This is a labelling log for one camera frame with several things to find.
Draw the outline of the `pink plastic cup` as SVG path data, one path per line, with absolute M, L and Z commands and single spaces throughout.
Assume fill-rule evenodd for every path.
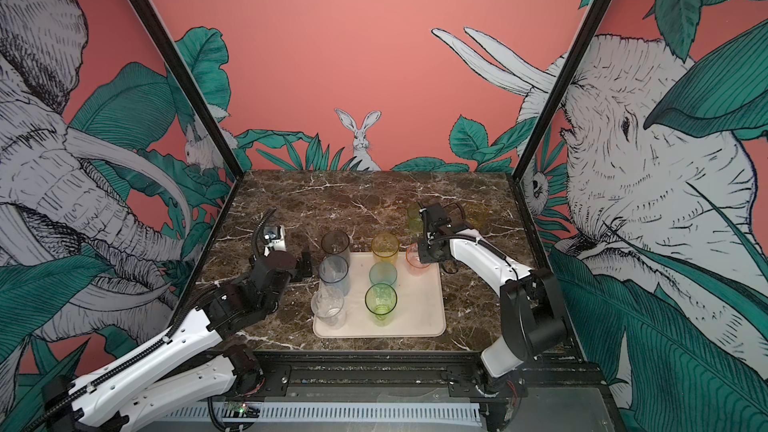
M 408 272 L 413 276 L 421 276 L 425 274 L 430 267 L 428 263 L 421 262 L 417 243 L 412 243 L 407 247 L 406 261 L 408 264 Z

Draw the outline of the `orange plastic cup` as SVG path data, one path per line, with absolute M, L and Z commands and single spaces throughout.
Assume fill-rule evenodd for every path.
M 371 241 L 371 251 L 376 262 L 395 265 L 399 250 L 399 239 L 389 232 L 379 233 Z

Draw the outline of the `blue plastic cup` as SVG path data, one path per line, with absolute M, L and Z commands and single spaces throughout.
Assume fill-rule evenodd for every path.
M 338 289 L 344 296 L 349 293 L 349 264 L 344 257 L 327 256 L 318 266 L 318 276 L 325 286 Z

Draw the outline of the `clear plastic cup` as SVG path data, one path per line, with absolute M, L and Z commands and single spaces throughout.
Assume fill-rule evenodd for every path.
M 331 329 L 345 323 L 345 295 L 336 287 L 321 285 L 312 296 L 311 309 L 315 318 Z

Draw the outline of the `dark grey plastic cup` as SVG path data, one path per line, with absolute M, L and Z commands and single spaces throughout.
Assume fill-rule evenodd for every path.
M 324 254 L 328 256 L 339 256 L 347 263 L 350 262 L 351 239 L 343 230 L 332 230 L 327 232 L 321 239 L 321 248 Z

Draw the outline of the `teal frosted plastic cup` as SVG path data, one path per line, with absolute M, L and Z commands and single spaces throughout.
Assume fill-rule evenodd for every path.
M 376 262 L 369 270 L 369 280 L 372 285 L 384 284 L 394 287 L 397 278 L 397 268 L 389 262 Z

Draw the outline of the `beige plastic tray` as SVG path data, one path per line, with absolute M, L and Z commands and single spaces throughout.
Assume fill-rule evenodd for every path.
M 432 264 L 414 268 L 406 254 L 398 254 L 394 283 L 397 304 L 384 320 L 378 320 L 365 305 L 365 293 L 372 286 L 370 268 L 375 259 L 370 252 L 351 254 L 350 291 L 344 298 L 340 325 L 313 320 L 313 332 L 324 339 L 369 339 L 383 337 L 437 337 L 446 328 L 439 267 Z

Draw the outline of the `tall green plastic cup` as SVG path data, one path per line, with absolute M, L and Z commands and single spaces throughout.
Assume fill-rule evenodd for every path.
M 377 283 L 368 288 L 364 302 L 374 323 L 378 326 L 386 326 L 393 319 L 394 310 L 398 304 L 398 295 L 391 285 Z

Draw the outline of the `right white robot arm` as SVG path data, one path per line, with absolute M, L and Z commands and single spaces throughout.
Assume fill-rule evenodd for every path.
M 453 224 L 438 203 L 421 205 L 419 213 L 419 260 L 461 262 L 498 296 L 501 337 L 481 353 L 489 376 L 500 378 L 572 337 L 562 288 L 551 270 L 514 260 L 467 222 Z

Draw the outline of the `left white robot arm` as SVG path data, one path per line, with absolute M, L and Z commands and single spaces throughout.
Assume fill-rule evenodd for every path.
M 244 345 L 177 369 L 277 311 L 289 282 L 309 269 L 287 252 L 285 238 L 282 226 L 259 226 L 248 272 L 204 290 L 168 329 L 122 358 L 79 379 L 46 383 L 42 415 L 26 430 L 137 431 L 202 399 L 259 392 L 266 374 Z

